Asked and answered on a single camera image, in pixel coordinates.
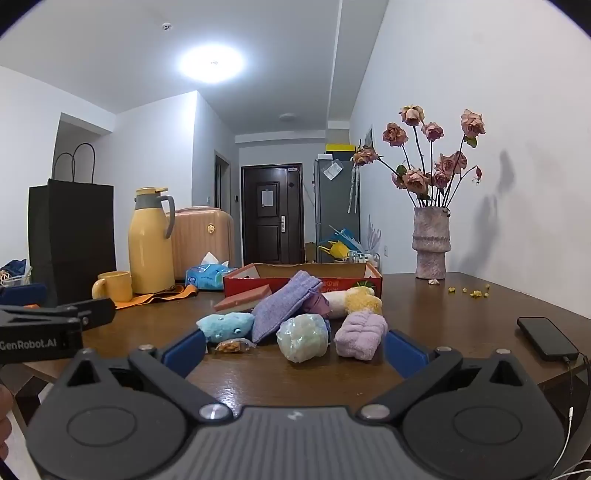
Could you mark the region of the person left hand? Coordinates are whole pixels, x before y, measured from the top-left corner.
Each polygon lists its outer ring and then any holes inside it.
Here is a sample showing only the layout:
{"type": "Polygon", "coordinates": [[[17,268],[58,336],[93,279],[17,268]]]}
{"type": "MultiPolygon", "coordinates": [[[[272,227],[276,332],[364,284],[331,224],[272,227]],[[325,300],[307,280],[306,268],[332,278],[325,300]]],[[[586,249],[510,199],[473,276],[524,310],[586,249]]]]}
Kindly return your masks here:
{"type": "Polygon", "coordinates": [[[14,404],[12,393],[0,385],[0,457],[5,460],[8,457],[9,448],[7,441],[12,432],[12,424],[8,418],[14,404]]]}

